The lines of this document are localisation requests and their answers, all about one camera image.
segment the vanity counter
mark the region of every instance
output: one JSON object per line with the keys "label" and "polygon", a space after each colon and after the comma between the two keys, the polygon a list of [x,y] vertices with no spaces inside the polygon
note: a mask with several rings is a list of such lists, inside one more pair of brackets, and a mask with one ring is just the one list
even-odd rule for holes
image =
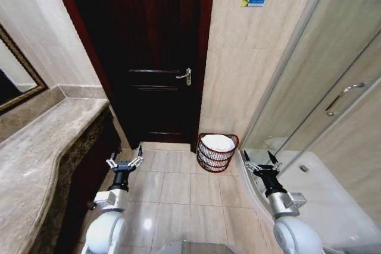
{"label": "vanity counter", "polygon": [[0,253],[31,250],[59,191],[59,174],[70,186],[73,171],[62,173],[62,161],[78,165],[65,154],[107,106],[106,99],[65,98],[0,144]]}

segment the mirror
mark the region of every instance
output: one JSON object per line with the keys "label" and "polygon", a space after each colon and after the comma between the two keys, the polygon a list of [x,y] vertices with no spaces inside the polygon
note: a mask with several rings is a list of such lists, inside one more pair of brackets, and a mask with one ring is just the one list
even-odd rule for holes
{"label": "mirror", "polygon": [[46,89],[46,84],[0,25],[0,114]]}

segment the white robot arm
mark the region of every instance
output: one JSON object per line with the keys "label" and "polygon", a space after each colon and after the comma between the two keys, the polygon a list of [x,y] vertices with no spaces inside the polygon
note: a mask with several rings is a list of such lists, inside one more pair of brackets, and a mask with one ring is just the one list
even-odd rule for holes
{"label": "white robot arm", "polygon": [[308,224],[295,216],[299,208],[306,203],[301,193],[289,193],[278,182],[279,163],[275,156],[268,152],[274,165],[256,165],[245,153],[245,166],[259,176],[265,187],[265,195],[270,203],[275,220],[273,232],[278,245],[285,254],[321,254],[323,245],[319,235]]}
{"label": "white robot arm", "polygon": [[142,147],[132,161],[116,164],[113,159],[109,159],[106,162],[115,172],[114,181],[106,192],[98,192],[94,198],[103,214],[91,223],[81,254],[118,254],[124,233],[123,212],[127,206],[128,178],[143,162]]}

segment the door handle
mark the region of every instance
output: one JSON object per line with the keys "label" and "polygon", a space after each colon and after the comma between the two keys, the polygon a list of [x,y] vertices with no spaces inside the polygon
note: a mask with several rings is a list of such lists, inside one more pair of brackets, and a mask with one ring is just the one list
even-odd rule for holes
{"label": "door handle", "polygon": [[186,69],[186,74],[183,74],[182,76],[176,76],[177,79],[183,79],[186,77],[186,85],[190,86],[192,84],[192,70],[191,68]]}
{"label": "door handle", "polygon": [[328,105],[328,107],[326,108],[326,115],[330,116],[330,117],[334,116],[336,114],[336,112],[333,112],[330,109],[332,109],[334,107],[334,105],[339,101],[339,99],[342,98],[347,92],[350,92],[353,89],[360,89],[360,88],[364,87],[365,84],[366,83],[364,83],[364,82],[355,83],[355,84],[352,84],[351,86],[347,86],[346,88],[344,88],[343,91],[341,93],[339,93],[339,95],[337,95],[337,97],[331,102],[331,104]]}

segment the shower door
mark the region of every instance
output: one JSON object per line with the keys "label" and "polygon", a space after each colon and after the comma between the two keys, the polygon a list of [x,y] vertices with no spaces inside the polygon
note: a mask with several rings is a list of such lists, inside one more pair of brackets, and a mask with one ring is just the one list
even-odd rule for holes
{"label": "shower door", "polygon": [[381,0],[318,1],[242,145],[253,162],[284,169],[378,79],[380,29]]}

